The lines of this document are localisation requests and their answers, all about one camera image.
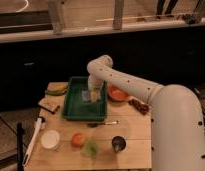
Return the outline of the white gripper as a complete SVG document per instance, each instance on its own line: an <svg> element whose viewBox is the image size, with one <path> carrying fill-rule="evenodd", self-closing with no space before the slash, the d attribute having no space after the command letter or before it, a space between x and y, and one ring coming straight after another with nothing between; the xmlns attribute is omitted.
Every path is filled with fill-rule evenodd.
<svg viewBox="0 0 205 171"><path fill-rule="evenodd" d="M103 81L90 75L88 77L88 89L90 91L97 91L97 100L101 100L101 92L99 91L102 88ZM89 90L82 91L82 99L84 102L89 102L91 100L91 95Z"/></svg>

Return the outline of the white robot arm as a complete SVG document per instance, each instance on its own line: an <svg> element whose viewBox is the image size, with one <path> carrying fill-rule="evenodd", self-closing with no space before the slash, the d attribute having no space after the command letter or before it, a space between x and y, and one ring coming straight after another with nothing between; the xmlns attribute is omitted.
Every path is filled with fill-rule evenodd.
<svg viewBox="0 0 205 171"><path fill-rule="evenodd" d="M152 171L205 171L202 107L192 90L117 71L108 55L91 60L87 71L90 90L111 83L151 107Z"/></svg>

